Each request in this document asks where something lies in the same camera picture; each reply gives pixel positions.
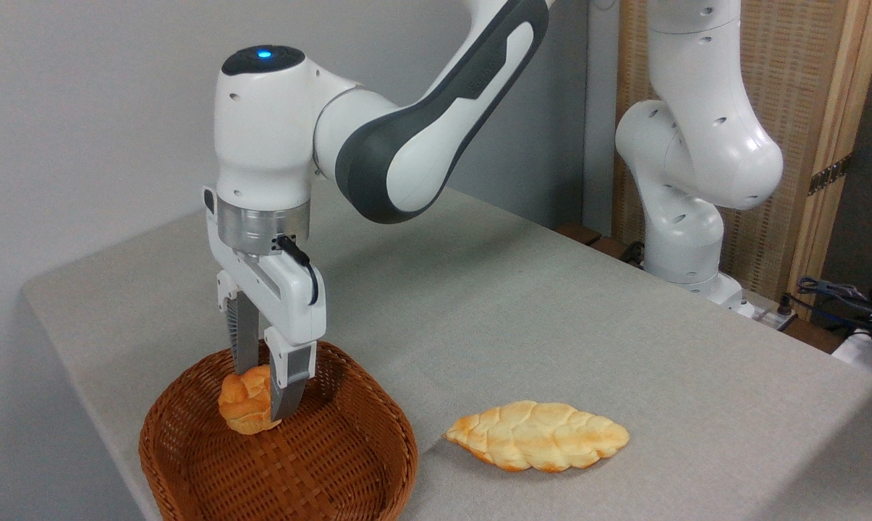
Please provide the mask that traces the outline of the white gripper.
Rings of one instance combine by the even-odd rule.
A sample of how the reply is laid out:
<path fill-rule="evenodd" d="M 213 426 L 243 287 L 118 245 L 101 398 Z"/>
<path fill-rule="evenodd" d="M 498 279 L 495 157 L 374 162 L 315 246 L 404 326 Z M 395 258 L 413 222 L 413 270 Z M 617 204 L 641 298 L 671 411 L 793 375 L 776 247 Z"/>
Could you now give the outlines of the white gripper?
<path fill-rule="evenodd" d="M 219 198 L 212 187 L 202 188 L 206 203 L 208 244 L 223 271 L 217 276 L 217 301 L 227 320 L 234 372 L 244 375 L 259 365 L 259 311 L 269 329 L 271 422 L 297 411 L 306 383 L 316 376 L 317 339 L 327 329 L 322 274 L 298 263 L 287 252 L 251 255 L 233 250 L 218 233 Z"/>

